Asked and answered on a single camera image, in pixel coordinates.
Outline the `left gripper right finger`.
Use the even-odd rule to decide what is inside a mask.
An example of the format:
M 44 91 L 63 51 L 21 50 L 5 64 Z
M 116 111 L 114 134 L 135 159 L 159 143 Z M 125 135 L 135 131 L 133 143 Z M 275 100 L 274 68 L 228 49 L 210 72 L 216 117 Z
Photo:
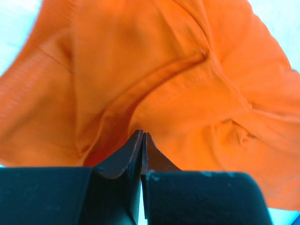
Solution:
M 270 225 L 264 197 L 243 172 L 183 171 L 145 133 L 142 143 L 145 218 L 150 225 Z

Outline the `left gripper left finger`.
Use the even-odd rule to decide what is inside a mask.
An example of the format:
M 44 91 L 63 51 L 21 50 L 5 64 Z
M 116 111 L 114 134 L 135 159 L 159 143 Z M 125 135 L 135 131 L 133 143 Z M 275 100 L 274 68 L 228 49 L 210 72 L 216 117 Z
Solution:
M 135 225 L 143 132 L 94 167 L 9 167 L 0 171 L 3 225 Z

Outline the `orange t shirt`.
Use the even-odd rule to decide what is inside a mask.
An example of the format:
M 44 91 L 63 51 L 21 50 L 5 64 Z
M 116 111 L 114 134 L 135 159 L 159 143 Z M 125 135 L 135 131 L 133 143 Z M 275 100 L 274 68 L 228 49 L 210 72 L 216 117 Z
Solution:
M 300 208 L 300 75 L 246 0 L 45 0 L 0 79 L 4 166 L 93 166 L 138 129 Z

